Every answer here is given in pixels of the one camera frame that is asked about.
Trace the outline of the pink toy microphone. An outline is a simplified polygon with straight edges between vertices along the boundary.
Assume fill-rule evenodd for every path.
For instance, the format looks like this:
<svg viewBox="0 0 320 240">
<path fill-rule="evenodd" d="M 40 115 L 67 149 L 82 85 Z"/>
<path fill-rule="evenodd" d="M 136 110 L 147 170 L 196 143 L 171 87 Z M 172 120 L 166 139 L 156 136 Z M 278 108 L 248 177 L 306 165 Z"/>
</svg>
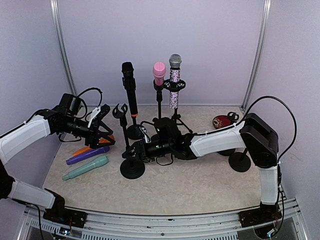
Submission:
<svg viewBox="0 0 320 240">
<path fill-rule="evenodd" d="M 152 73 L 154 76 L 154 83 L 156 86 L 162 86 L 164 84 L 164 78 L 166 75 L 166 66 L 163 62 L 156 62 L 153 66 Z"/>
</svg>

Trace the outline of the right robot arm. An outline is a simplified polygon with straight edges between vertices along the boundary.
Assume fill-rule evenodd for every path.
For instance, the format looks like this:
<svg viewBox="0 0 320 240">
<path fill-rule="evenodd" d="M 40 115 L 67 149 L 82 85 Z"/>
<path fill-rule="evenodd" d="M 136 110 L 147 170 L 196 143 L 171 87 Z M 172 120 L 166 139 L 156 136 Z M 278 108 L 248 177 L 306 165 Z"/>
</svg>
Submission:
<svg viewBox="0 0 320 240">
<path fill-rule="evenodd" d="M 190 161 L 212 153 L 242 148 L 228 158 L 230 167 L 239 173 L 248 171 L 252 164 L 259 170 L 261 198 L 258 208 L 239 213 L 243 228 L 276 220 L 284 220 L 285 209 L 279 204 L 282 173 L 277 132 L 257 114 L 247 111 L 242 119 L 226 127 L 205 133 L 182 134 L 179 116 L 154 118 L 156 139 L 138 140 L 127 145 L 122 154 L 120 172 L 127 179 L 137 179 L 145 172 L 145 164 L 170 155 L 172 159 Z"/>
</svg>

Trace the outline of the mint green toy microphone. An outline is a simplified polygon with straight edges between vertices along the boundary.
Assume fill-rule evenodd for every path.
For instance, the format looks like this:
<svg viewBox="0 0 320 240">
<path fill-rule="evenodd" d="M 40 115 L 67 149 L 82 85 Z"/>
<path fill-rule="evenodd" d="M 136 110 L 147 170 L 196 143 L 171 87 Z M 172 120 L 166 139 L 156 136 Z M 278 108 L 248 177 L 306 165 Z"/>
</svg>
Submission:
<svg viewBox="0 0 320 240">
<path fill-rule="evenodd" d="M 108 158 L 104 155 L 104 156 L 100 156 L 95 158 L 94 160 L 92 160 L 89 163 L 86 163 L 70 172 L 68 172 L 66 175 L 64 175 L 62 177 L 63 181 L 67 181 L 70 179 L 74 179 L 76 177 L 79 177 L 80 175 L 83 175 L 91 170 L 94 170 L 96 168 L 100 168 L 104 165 L 106 165 L 109 162 Z"/>
</svg>

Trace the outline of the short black microphone stand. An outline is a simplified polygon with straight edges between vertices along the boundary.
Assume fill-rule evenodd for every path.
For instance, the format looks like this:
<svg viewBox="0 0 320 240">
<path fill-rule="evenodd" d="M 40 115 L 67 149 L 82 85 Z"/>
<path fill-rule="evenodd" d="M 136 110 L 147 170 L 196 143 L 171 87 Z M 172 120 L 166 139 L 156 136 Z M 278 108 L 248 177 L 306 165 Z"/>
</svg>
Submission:
<svg viewBox="0 0 320 240">
<path fill-rule="evenodd" d="M 239 119 L 239 115 L 236 113 L 236 112 L 229 112 L 227 115 L 226 115 L 227 119 L 230 121 L 230 124 L 234 124 L 238 121 Z M 228 157 L 230 156 L 231 154 L 233 154 L 234 152 L 236 151 L 235 148 L 232 148 L 232 149 L 227 149 L 227 150 L 224 150 L 224 151 L 219 151 L 218 153 L 222 156 L 225 156 L 225 157 Z"/>
</svg>

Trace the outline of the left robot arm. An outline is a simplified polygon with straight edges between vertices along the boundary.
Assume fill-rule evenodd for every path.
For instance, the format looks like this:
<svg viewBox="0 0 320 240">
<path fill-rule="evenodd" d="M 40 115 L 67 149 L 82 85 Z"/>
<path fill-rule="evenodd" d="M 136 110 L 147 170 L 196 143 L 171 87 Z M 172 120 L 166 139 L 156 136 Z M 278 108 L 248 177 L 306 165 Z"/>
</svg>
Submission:
<svg viewBox="0 0 320 240">
<path fill-rule="evenodd" d="M 113 130 L 103 122 L 103 118 L 110 112 L 110 107 L 99 104 L 86 120 L 87 112 L 81 117 L 78 116 L 80 107 L 85 104 L 80 95 L 64 93 L 60 103 L 54 108 L 37 110 L 28 120 L 1 135 L 1 199 L 10 198 L 19 203 L 42 207 L 44 219 L 52 222 L 84 226 L 84 212 L 66 208 L 65 199 L 54 191 L 41 189 L 10 176 L 5 165 L 31 144 L 53 134 L 71 134 L 77 141 L 84 139 L 85 146 L 91 149 L 113 146 L 116 143 Z"/>
</svg>

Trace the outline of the orange toy microphone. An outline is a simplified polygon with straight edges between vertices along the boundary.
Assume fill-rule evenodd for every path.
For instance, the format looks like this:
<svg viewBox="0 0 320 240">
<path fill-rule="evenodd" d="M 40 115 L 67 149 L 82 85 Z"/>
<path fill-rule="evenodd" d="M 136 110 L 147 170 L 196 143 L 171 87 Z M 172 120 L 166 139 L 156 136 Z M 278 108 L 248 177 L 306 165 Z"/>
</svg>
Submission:
<svg viewBox="0 0 320 240">
<path fill-rule="evenodd" d="M 114 137 L 113 134 L 112 134 L 112 135 L 109 135 L 108 137 L 109 137 L 110 139 L 112 139 L 112 140 L 115 140 L 115 137 Z M 109 140 L 105 139 L 105 138 L 101 138 L 101 139 L 99 140 L 99 143 L 100 143 L 100 144 L 110 144 L 111 142 L 110 142 Z M 83 154 L 83 153 L 86 153 L 86 152 L 88 152 L 88 151 L 90 151 L 90 150 L 91 150 L 91 148 L 90 148 L 89 146 L 86 146 L 86 147 L 83 147 L 83 148 L 75 151 L 72 156 L 73 156 L 73 157 L 76 157 L 76 156 L 78 156 L 78 155 L 80 155 L 80 154 Z"/>
</svg>

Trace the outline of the purple toy microphone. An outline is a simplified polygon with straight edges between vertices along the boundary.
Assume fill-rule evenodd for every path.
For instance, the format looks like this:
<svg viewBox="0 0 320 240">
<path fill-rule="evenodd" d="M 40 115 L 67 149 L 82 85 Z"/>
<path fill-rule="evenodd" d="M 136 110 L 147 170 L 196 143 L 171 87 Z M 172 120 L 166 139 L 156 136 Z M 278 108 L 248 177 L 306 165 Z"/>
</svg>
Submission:
<svg viewBox="0 0 320 240">
<path fill-rule="evenodd" d="M 88 150 L 86 152 L 83 152 L 79 155 L 73 156 L 69 159 L 66 160 L 66 164 L 67 165 L 73 165 L 76 164 L 78 162 L 81 162 L 83 160 L 89 159 L 91 157 L 100 155 L 100 154 L 105 154 L 110 150 L 109 146 L 104 146 L 104 147 L 100 147 L 100 148 L 95 148 L 95 149 L 91 149 Z"/>
</svg>

